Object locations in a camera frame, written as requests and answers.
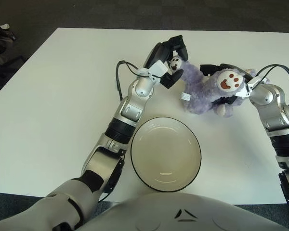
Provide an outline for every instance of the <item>gray carpet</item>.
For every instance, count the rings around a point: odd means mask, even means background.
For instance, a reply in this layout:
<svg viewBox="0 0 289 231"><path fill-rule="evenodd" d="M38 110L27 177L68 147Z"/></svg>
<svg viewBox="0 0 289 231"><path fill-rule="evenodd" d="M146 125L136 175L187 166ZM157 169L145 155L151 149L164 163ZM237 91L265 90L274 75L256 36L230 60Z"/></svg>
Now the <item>gray carpet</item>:
<svg viewBox="0 0 289 231"><path fill-rule="evenodd" d="M4 23L18 37L5 55L29 58L57 27L289 32L289 0L0 0ZM0 219L38 199L0 193ZM287 205L239 207L289 228Z"/></svg>

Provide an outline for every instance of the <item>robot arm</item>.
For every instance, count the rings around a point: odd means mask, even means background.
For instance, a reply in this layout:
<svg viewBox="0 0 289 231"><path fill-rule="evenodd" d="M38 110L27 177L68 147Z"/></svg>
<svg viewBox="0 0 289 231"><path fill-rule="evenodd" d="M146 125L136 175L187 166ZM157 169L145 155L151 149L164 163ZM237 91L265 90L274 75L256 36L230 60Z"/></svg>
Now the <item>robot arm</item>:
<svg viewBox="0 0 289 231"><path fill-rule="evenodd" d="M124 165L124 156L153 86L160 82L170 88L183 72L170 75L165 61L173 51L187 60L182 36L158 43L149 54L144 67L137 71L142 76L129 86L107 130L88 156L81 177L71 179L52 191L28 210L0 221L0 230L75 230L89 218L102 193L110 193Z"/></svg>
<svg viewBox="0 0 289 231"><path fill-rule="evenodd" d="M289 205L289 106L285 104L285 94L278 86L260 84L251 92L250 101L276 151L278 165L286 170L279 178Z"/></svg>

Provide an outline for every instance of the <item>small plush keychain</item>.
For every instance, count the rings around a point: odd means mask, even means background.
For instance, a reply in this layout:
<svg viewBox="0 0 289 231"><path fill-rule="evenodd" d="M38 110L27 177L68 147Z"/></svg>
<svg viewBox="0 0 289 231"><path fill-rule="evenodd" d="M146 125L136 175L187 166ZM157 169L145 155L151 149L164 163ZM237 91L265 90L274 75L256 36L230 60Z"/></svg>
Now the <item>small plush keychain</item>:
<svg viewBox="0 0 289 231"><path fill-rule="evenodd" d="M208 77L179 56L173 57L169 66L172 72L184 70L181 79L186 85L181 99L191 113L200 115L213 109L219 116L227 118L232 116L233 107L240 106L245 99L236 96L246 87L244 73L237 69L223 69Z"/></svg>

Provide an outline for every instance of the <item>white tabletop surface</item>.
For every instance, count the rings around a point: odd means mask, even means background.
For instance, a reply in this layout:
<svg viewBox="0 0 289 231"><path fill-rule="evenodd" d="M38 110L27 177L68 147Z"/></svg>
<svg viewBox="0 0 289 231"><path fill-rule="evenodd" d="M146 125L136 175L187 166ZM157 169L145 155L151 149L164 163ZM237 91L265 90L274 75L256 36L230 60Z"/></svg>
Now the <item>white tabletop surface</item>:
<svg viewBox="0 0 289 231"><path fill-rule="evenodd" d="M242 68L289 67L289 34L216 31L151 31L59 28L0 91L0 193L45 196L78 177L119 99L115 67L127 60L140 67L157 42L182 34L189 61ZM134 76L120 69L126 95ZM269 78L289 101L283 70ZM141 123L169 116L185 123L201 150L199 175L187 188L231 204L284 203L275 152L257 110L245 101L234 116L185 112L184 83L155 88ZM127 152L122 176L109 201L151 193L136 176Z"/></svg>

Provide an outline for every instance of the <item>black joint band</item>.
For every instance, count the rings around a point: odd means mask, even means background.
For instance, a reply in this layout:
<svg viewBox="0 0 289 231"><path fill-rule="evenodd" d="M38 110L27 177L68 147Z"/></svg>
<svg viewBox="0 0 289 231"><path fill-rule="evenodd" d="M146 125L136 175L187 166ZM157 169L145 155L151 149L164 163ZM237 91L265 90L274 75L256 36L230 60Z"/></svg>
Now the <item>black joint band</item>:
<svg viewBox="0 0 289 231"><path fill-rule="evenodd" d="M270 137L278 156L289 156L289 135Z"/></svg>
<svg viewBox="0 0 289 231"><path fill-rule="evenodd" d="M87 185L92 193L98 191L104 183L104 180L100 175L90 170L86 170L81 177L74 178L73 180L78 180Z"/></svg>
<svg viewBox="0 0 289 231"><path fill-rule="evenodd" d="M105 135L117 142L128 144L134 131L135 127L113 118L105 132Z"/></svg>

